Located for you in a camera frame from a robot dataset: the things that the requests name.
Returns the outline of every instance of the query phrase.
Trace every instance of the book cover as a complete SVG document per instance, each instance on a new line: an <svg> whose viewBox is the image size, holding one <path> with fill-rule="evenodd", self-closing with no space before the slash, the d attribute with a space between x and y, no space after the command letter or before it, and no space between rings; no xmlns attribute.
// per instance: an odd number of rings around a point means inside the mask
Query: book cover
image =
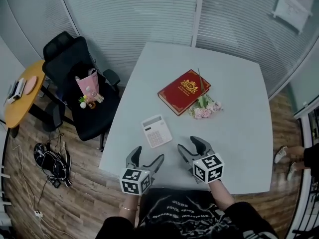
<svg viewBox="0 0 319 239"><path fill-rule="evenodd" d="M210 84L203 77L201 79L206 93ZM178 116L194 104L202 94L199 74L192 69L158 92L159 98Z"/></svg>

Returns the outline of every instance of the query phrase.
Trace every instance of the flower bouquet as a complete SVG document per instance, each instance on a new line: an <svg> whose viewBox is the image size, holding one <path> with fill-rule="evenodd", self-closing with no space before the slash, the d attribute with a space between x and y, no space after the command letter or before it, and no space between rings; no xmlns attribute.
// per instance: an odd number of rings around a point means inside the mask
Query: flower bouquet
<svg viewBox="0 0 319 239"><path fill-rule="evenodd" d="M198 74L200 78L200 85L201 85L201 91L204 93L204 85L199 73L198 68ZM221 106L220 102L214 101L208 94L201 95L195 104L188 109L188 113L194 118L194 119L201 119L201 118L209 118L211 114L218 112L222 110L223 107Z"/></svg>

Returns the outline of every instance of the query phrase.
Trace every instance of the white wall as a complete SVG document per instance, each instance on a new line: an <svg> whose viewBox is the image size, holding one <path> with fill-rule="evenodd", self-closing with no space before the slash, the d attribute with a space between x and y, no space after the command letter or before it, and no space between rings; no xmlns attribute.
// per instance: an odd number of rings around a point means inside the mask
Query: white wall
<svg viewBox="0 0 319 239"><path fill-rule="evenodd" d="M319 45L315 45L313 49L303 68L288 84L294 113L304 108L304 102L309 104L319 96Z"/></svg>
<svg viewBox="0 0 319 239"><path fill-rule="evenodd" d="M4 120L4 102L7 98L10 85L18 79L24 67L9 50L0 37L0 119Z"/></svg>

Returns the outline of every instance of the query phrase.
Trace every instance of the pink flower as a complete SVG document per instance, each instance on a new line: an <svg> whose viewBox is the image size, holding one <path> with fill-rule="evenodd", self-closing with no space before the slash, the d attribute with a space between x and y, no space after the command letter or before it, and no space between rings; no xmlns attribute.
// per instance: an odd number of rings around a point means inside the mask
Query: pink flower
<svg viewBox="0 0 319 239"><path fill-rule="evenodd" d="M203 117L202 114L203 114L203 111L201 108L194 109L194 118L195 119L201 119Z"/></svg>
<svg viewBox="0 0 319 239"><path fill-rule="evenodd" d="M208 104L207 108L210 109L213 113L223 109L220 102L211 102Z"/></svg>
<svg viewBox="0 0 319 239"><path fill-rule="evenodd" d="M208 118L210 115L211 115L211 110L204 108L203 111L202 111L202 115L201 116L203 118Z"/></svg>

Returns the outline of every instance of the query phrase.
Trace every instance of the orange round table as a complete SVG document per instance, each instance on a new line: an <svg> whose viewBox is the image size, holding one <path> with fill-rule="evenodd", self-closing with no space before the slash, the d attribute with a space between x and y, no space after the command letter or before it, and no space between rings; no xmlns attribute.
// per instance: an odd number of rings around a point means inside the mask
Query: orange round table
<svg viewBox="0 0 319 239"><path fill-rule="evenodd" d="M27 67L19 77L19 80L24 78L27 81L32 76L37 76L37 82L33 90L28 95L23 94L20 99L16 100L12 104L7 103L5 105L5 123L9 128L15 128L16 133L19 123L23 120L28 112L45 124L54 125L52 115L48 114L33 103L40 90L43 91L55 103L59 103L58 99L42 86L45 77L45 74L42 71L43 63L44 60L36 61Z"/></svg>

